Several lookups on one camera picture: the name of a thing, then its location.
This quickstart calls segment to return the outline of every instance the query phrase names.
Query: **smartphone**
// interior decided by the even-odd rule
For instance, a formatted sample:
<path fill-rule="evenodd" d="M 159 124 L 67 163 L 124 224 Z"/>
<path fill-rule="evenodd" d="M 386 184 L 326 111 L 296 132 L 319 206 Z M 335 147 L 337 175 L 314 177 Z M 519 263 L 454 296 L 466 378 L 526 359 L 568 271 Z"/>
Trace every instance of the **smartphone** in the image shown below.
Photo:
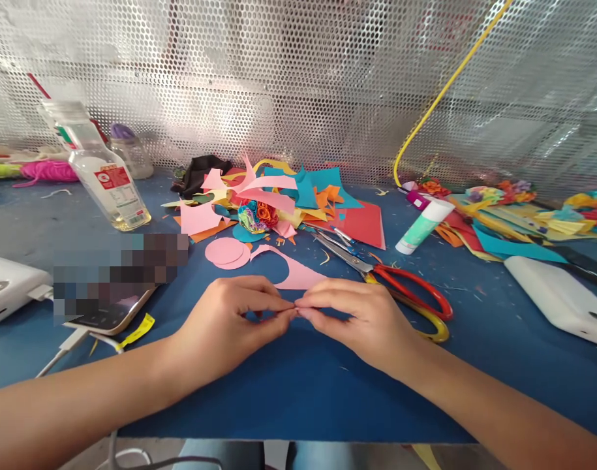
<path fill-rule="evenodd" d="M 85 314 L 64 323 L 64 325 L 72 328 L 86 328 L 105 336 L 117 335 L 124 331 L 156 289 L 153 287 L 141 296 L 134 295 L 109 305 L 107 308 L 98 308 L 95 313 Z"/>

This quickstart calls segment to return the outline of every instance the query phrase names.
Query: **hand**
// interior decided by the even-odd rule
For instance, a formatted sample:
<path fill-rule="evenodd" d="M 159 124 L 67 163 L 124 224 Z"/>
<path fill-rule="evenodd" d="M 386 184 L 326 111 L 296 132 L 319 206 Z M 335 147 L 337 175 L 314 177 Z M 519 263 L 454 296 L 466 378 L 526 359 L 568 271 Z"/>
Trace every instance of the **hand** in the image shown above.
<path fill-rule="evenodd" d="M 258 316 L 263 310 L 277 312 L 265 321 L 254 323 L 248 311 Z M 203 293 L 189 317 L 172 337 L 170 354 L 176 359 L 178 376 L 187 382 L 191 393 L 231 372 L 248 356 L 282 336 L 297 315 L 292 302 L 263 276 L 216 279 Z M 190 371 L 189 377 L 184 373 Z"/>
<path fill-rule="evenodd" d="M 405 381 L 405 364 L 428 344 L 409 324 L 387 288 L 345 279 L 327 279 L 296 300 L 298 315 L 321 333 L 352 349 L 371 366 Z M 352 315 L 347 321 L 316 308 L 332 307 Z"/>

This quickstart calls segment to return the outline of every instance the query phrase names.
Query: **white cable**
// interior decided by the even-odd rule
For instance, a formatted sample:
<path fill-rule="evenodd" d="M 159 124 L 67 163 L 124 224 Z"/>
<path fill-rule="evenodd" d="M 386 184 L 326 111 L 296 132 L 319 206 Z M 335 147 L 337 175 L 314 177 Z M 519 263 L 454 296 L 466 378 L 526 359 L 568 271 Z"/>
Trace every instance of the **white cable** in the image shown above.
<path fill-rule="evenodd" d="M 129 447 L 126 448 L 124 450 L 120 450 L 120 452 L 118 452 L 115 455 L 115 458 L 118 459 L 122 456 L 125 455 L 129 455 L 129 454 L 139 454 L 141 455 L 144 460 L 146 461 L 146 464 L 149 465 L 151 463 L 153 463 L 153 460 L 150 458 L 150 455 L 148 455 L 148 452 L 146 452 L 144 449 L 138 448 L 138 447 Z M 96 467 L 96 470 L 100 470 L 102 468 L 105 468 L 107 465 L 110 465 L 110 459 L 105 460 L 104 462 L 102 462 L 98 467 Z"/>
<path fill-rule="evenodd" d="M 50 298 L 50 297 L 47 297 L 47 295 L 49 295 L 48 292 L 46 292 L 44 289 L 41 289 L 41 287 L 39 289 L 40 290 L 36 289 L 34 292 L 31 291 L 34 294 L 34 296 L 31 296 L 32 298 L 35 298 L 36 300 L 43 300 L 44 298 Z M 50 360 L 50 362 L 48 362 L 48 364 L 46 364 L 46 367 L 42 369 L 42 371 L 37 375 L 37 377 L 42 377 L 45 374 L 47 374 L 52 369 L 52 367 L 59 361 L 59 359 L 64 357 L 69 351 L 73 350 L 80 343 L 82 343 L 83 340 L 87 336 L 91 336 L 105 344 L 108 344 L 115 350 L 115 352 L 117 354 L 124 353 L 124 349 L 122 349 L 119 346 L 119 344 L 116 341 L 114 341 L 113 339 L 111 339 L 110 337 L 101 335 L 99 333 L 90 332 L 89 330 L 86 330 L 85 328 L 75 328 L 74 332 L 61 344 L 61 346 L 59 346 L 59 351 L 57 352 L 57 354 Z M 178 462 L 212 463 L 212 464 L 217 465 L 219 470 L 222 470 L 222 463 L 218 459 L 209 458 L 209 457 L 195 457 L 195 456 L 175 457 L 175 458 L 163 460 L 162 462 L 153 463 L 153 460 L 150 458 L 150 455 L 144 449 L 141 449 L 141 448 L 129 447 L 129 448 L 126 448 L 126 449 L 121 450 L 120 452 L 116 453 L 115 452 L 115 440 L 116 439 L 117 439 L 117 430 L 115 430 L 111 433 L 111 437 L 109 440 L 109 457 L 108 457 L 108 459 L 105 460 L 104 462 L 102 462 L 98 467 L 96 467 L 96 470 L 101 470 L 101 469 L 105 468 L 106 465 L 109 465 L 110 470 L 125 470 L 124 468 L 122 468 L 118 465 L 117 459 L 118 459 L 118 457 L 122 457 L 122 456 L 128 455 L 128 454 L 139 454 L 142 457 L 144 457 L 144 459 L 146 460 L 146 464 L 144 464 L 144 465 L 137 465 L 135 467 L 126 467 L 126 469 L 128 469 L 128 470 L 157 470 L 157 469 L 160 469 L 163 467 L 167 467 L 168 465 L 173 465 Z"/>
<path fill-rule="evenodd" d="M 50 362 L 48 362 L 48 364 L 46 364 L 46 367 L 43 368 L 42 371 L 39 374 L 37 374 L 35 378 L 38 379 L 39 377 L 45 376 L 52 369 L 52 366 L 58 363 L 59 359 L 64 357 L 67 353 L 67 351 L 61 349 L 57 351 L 57 354 L 50 360 Z"/>
<path fill-rule="evenodd" d="M 52 286 L 49 286 L 47 284 L 42 284 L 39 285 L 37 287 L 35 287 L 32 291 L 30 291 L 27 295 L 34 299 L 34 300 L 38 300 L 38 301 L 42 301 L 44 299 L 50 299 L 54 302 L 53 299 L 53 288 Z"/>
<path fill-rule="evenodd" d="M 85 328 L 76 328 L 74 332 L 64 341 L 62 342 L 61 346 L 59 346 L 59 351 L 55 356 L 46 364 L 46 367 L 41 370 L 39 374 L 35 377 L 38 379 L 39 377 L 43 377 L 52 369 L 56 363 L 58 363 L 59 359 L 64 357 L 67 353 L 77 347 L 83 340 L 87 337 L 89 331 Z"/>
<path fill-rule="evenodd" d="M 116 341 L 112 340 L 110 337 L 101 335 L 100 333 L 93 333 L 93 332 L 89 333 L 89 335 L 91 337 L 96 338 L 97 340 L 102 341 L 103 343 L 106 343 L 109 346 L 111 346 L 113 349 L 115 349 L 115 352 L 117 354 L 122 354 L 124 352 L 124 349 L 122 349 L 120 347 L 120 345 Z"/>

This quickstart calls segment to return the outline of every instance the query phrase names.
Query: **red stick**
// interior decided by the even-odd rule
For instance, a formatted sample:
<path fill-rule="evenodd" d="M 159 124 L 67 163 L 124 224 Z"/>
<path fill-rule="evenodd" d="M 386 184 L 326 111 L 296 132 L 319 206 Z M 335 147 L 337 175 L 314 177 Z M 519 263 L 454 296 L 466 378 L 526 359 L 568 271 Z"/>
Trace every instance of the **red stick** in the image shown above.
<path fill-rule="evenodd" d="M 35 84 L 36 87 L 39 88 L 39 91 L 42 92 L 42 94 L 46 97 L 46 99 L 50 99 L 50 95 L 47 94 L 46 90 L 44 89 L 44 87 L 42 87 L 39 82 L 37 81 L 37 79 L 35 78 L 35 75 L 33 75 L 32 73 L 27 74 L 29 76 L 29 78 L 33 81 L 33 83 Z"/>

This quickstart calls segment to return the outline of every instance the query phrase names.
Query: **blue table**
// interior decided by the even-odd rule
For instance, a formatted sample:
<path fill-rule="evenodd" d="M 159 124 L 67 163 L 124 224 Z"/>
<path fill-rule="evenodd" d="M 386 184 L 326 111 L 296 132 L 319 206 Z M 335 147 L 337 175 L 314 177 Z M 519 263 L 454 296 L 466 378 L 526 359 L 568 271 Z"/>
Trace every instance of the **blue table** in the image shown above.
<path fill-rule="evenodd" d="M 160 204 L 176 199 L 170 177 L 159 172 L 138 182 L 153 221 L 142 232 L 177 232 Z M 67 187 L 41 199 L 54 189 Z M 454 249 L 429 237 L 404 257 L 393 248 L 418 212 L 391 190 L 348 187 L 354 196 L 382 207 L 388 250 L 378 252 L 386 264 L 397 261 L 441 287 L 455 310 L 449 323 L 447 350 L 497 379 L 545 403 L 597 434 L 597 346 L 552 327 L 502 264 L 483 262 L 465 248 Z M 81 250 L 113 242 L 115 230 L 103 219 L 80 184 L 12 189 L 0 181 L 0 256 L 52 270 L 55 252 L 66 243 Z M 175 332 L 206 286 L 216 277 L 269 273 L 273 282 L 287 267 L 275 255 L 256 258 L 227 272 L 209 263 L 204 248 L 191 247 L 189 264 L 177 279 L 162 286 L 147 305 L 153 329 L 135 345 Z M 340 260 L 326 258 L 306 232 L 281 251 L 330 277 L 359 280 Z M 596 250 L 597 247 L 585 246 Z M 284 291 L 294 300 L 300 291 Z M 429 325 L 407 311 L 417 328 Z M 132 324 L 136 328 L 141 316 Z M 52 305 L 33 302 L 0 323 L 0 388 L 30 379 L 56 353 L 69 331 L 54 326 Z M 66 356 L 56 370 L 112 354 L 92 341 Z M 263 348 L 227 377 L 172 408 L 124 428 L 131 437 L 218 437 L 229 439 L 308 439 L 398 443 L 471 443 L 473 438 L 425 399 L 366 366 L 342 345 L 296 319 L 284 337 Z"/>

